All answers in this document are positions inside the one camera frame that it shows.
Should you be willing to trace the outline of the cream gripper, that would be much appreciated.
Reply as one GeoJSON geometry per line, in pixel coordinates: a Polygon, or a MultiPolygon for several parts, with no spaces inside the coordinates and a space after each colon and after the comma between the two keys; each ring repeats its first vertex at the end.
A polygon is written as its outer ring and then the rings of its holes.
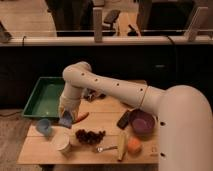
{"type": "Polygon", "coordinates": [[[64,115],[64,112],[68,111],[72,116],[73,120],[76,120],[78,117],[79,106],[79,99],[69,99],[61,96],[58,105],[59,117],[62,117],[64,115]]]}

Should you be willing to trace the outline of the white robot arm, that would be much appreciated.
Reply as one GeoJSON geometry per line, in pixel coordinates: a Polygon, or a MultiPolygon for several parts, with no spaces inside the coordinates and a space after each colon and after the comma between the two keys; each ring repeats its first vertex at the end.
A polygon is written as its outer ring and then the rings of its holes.
{"type": "Polygon", "coordinates": [[[78,115],[85,88],[158,117],[159,171],[213,171],[213,111],[202,92],[187,85],[166,90],[96,75],[86,62],[63,70],[59,111],[78,115]]]}

